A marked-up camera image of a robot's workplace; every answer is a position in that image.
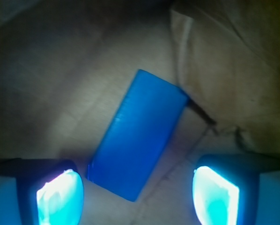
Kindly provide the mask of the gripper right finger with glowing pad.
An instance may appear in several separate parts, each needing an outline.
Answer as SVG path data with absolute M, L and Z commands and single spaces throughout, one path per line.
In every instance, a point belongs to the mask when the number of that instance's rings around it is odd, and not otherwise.
M 193 171 L 202 225 L 280 225 L 280 154 L 207 154 Z

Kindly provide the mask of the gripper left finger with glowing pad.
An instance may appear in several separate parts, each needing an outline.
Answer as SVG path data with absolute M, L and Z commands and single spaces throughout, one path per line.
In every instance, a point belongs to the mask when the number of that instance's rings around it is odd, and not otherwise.
M 77 225 L 84 186 L 68 159 L 0 159 L 0 225 Z

